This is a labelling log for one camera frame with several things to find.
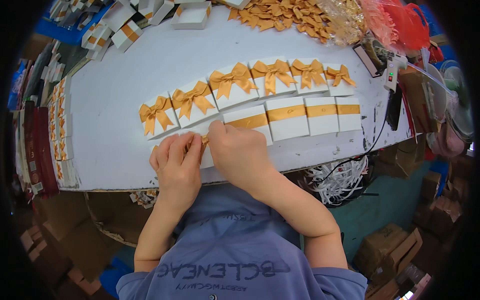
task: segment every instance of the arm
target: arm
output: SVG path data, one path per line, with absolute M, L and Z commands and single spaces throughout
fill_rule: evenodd
M 188 153 L 183 149 L 190 144 Z M 152 152 L 150 165 L 156 171 L 160 192 L 135 250 L 135 272 L 150 272 L 169 249 L 173 229 L 190 208 L 200 190 L 199 135 L 173 135 Z
M 347 268 L 340 229 L 312 195 L 280 174 L 268 159 L 265 136 L 254 130 L 212 122 L 208 138 L 216 168 L 233 185 L 278 211 L 305 236 L 310 267 Z

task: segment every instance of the right hand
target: right hand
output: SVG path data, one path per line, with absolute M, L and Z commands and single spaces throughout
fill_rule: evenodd
M 233 185 L 255 197 L 262 182 L 278 173 L 268 159 L 266 139 L 258 131 L 213 121 L 208 128 L 213 162 Z

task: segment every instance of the barcode label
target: barcode label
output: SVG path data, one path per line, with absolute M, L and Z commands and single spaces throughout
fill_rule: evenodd
M 36 171 L 36 163 L 35 161 L 30 162 L 30 172 L 35 172 Z

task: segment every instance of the left hand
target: left hand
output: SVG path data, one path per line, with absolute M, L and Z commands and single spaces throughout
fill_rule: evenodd
M 187 154 L 185 146 L 191 144 Z M 172 213 L 183 215 L 195 201 L 202 186 L 200 151 L 202 138 L 192 132 L 167 137 L 150 156 L 150 165 L 158 177 L 158 201 Z

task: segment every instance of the open white box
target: open white box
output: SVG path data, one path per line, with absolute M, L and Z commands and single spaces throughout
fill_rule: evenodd
M 308 74 L 306 74 L 311 78 L 310 79 L 311 87 L 304 86 L 302 88 L 303 71 L 293 66 L 294 61 L 296 60 L 298 60 L 307 68 L 311 67 L 311 68 L 317 69 L 318 67 L 319 72 L 314 72 L 314 73 L 308 72 Z M 300 96 L 300 95 L 318 94 L 318 93 L 324 93 L 328 91 L 328 85 L 326 84 L 327 81 L 325 79 L 324 69 L 319 59 L 294 59 L 294 60 L 288 60 L 288 64 L 290 65 L 290 71 L 292 72 L 293 79 L 297 81 L 297 83 L 295 84 L 295 86 L 297 87 L 297 95 Z M 315 82 L 314 76 L 320 76 L 323 79 L 324 83 L 317 84 L 317 82 L 320 82 L 321 80 L 320 78 L 318 78 L 317 82 Z
M 264 63 L 267 66 L 274 65 L 277 60 L 279 61 L 278 62 L 279 67 L 288 76 L 292 77 L 292 73 L 290 72 L 290 67 L 287 64 L 287 60 L 283 56 L 270 57 L 270 58 L 261 59 L 261 60 L 251 60 L 248 62 L 248 68 L 252 73 L 253 82 L 255 82 L 255 85 L 258 87 L 259 99 L 291 94 L 297 91 L 295 84 L 290 83 L 289 85 L 285 85 L 285 83 L 283 83 L 278 77 L 275 76 L 275 94 L 270 92 L 269 95 L 267 96 L 265 91 L 265 74 L 256 71 L 254 69 L 254 66 L 258 61 Z
M 225 95 L 222 95 L 220 98 L 218 98 L 218 89 L 221 83 L 213 80 L 212 75 L 214 73 L 218 74 L 218 72 L 220 72 L 220 74 L 218 74 L 219 76 L 231 76 L 234 69 L 235 77 L 242 78 L 242 80 L 248 80 L 251 83 L 249 87 L 249 92 L 245 92 L 240 86 L 237 85 L 236 80 L 233 80 L 231 81 L 230 94 L 228 95 L 228 98 Z M 257 89 L 254 88 L 255 84 L 253 83 L 252 75 L 250 74 L 250 70 L 248 69 L 246 62 L 239 62 L 235 65 L 231 65 L 211 72 L 210 74 L 208 74 L 207 80 L 210 83 L 210 87 L 212 88 L 212 94 L 215 98 L 216 105 L 218 106 L 219 110 L 231 108 L 258 99 L 258 92 Z
M 150 25 L 157 26 L 160 24 L 161 21 L 167 16 L 167 14 L 173 9 L 175 4 L 173 1 L 164 0 L 162 6 L 158 9 L 158 11 L 153 15 L 151 19 L 148 20 Z
M 205 107 L 209 107 L 209 108 L 206 109 L 206 113 L 204 114 L 202 110 L 198 108 L 197 104 L 195 103 L 196 102 L 195 99 L 197 97 L 194 97 L 192 101 L 192 110 L 190 113 L 190 118 L 188 118 L 186 115 L 182 115 L 180 117 L 182 103 L 179 102 L 179 99 L 181 100 L 180 97 L 176 99 L 176 95 L 180 95 L 181 92 L 188 94 L 194 88 L 199 88 L 200 90 L 203 91 L 203 93 L 198 96 L 198 101 L 199 103 L 204 103 Z M 169 94 L 172 96 L 172 105 L 173 105 L 173 108 L 175 109 L 175 113 L 177 114 L 179 124 L 182 128 L 190 127 L 200 121 L 206 120 L 218 114 L 218 108 L 216 107 L 215 99 L 213 98 L 212 91 L 210 90 L 210 87 L 208 86 L 205 78 L 199 78 L 174 91 L 169 91 Z
M 305 98 L 310 136 L 338 132 L 335 97 Z
M 233 127 L 243 127 L 263 133 L 267 146 L 273 145 L 270 126 L 268 126 L 267 114 L 263 105 L 245 108 L 223 114 L 225 124 Z
M 265 110 L 274 142 L 309 135 L 302 97 L 267 100 Z
M 134 14 L 135 9 L 130 5 L 123 5 L 115 2 L 110 6 L 103 15 L 102 21 L 110 27 L 111 30 L 117 32 Z
M 361 130 L 360 103 L 357 98 L 335 97 L 338 128 L 341 132 Z
M 177 121 L 177 115 L 175 114 L 175 110 L 173 109 L 172 102 L 171 102 L 171 99 L 170 99 L 170 95 L 168 94 L 168 92 L 161 93 L 158 96 L 166 99 L 166 102 L 165 102 L 164 106 L 162 107 L 162 110 L 165 112 L 165 114 L 167 115 L 167 117 L 170 120 L 170 122 L 172 123 L 172 125 L 170 125 L 170 124 L 167 125 L 165 130 L 164 130 L 163 127 L 162 127 L 162 124 L 160 124 L 158 119 L 155 118 L 154 133 L 152 134 L 151 132 L 148 132 L 146 135 L 144 134 L 145 137 L 147 137 L 148 140 L 156 139 L 159 136 L 163 135 L 164 133 L 167 133 L 171 130 L 175 130 L 175 129 L 180 128 L 180 125 Z M 158 97 L 154 97 L 154 98 L 150 99 L 149 101 L 145 102 L 145 105 L 147 105 L 149 108 L 152 108 L 152 107 L 155 106 L 155 104 L 157 102 L 157 99 L 158 99 Z M 146 121 L 142 122 L 142 126 L 143 126 L 144 132 L 145 132 Z
M 180 4 L 170 24 L 174 29 L 204 29 L 211 10 L 210 1 Z
M 340 70 L 342 65 L 340 64 L 332 64 L 332 63 L 325 63 L 324 64 L 324 74 L 325 78 L 327 79 L 327 84 L 328 84 L 328 91 L 325 92 L 326 97 L 340 97 L 340 96 L 352 96 L 355 87 L 349 83 L 347 83 L 345 80 L 340 80 L 340 83 L 337 86 L 333 86 L 333 83 L 335 82 L 335 77 L 332 77 L 327 73 L 327 68 L 330 67 L 334 70 Z
M 130 20 L 112 36 L 112 41 L 118 50 L 125 52 L 142 33 L 140 27 L 133 20 Z

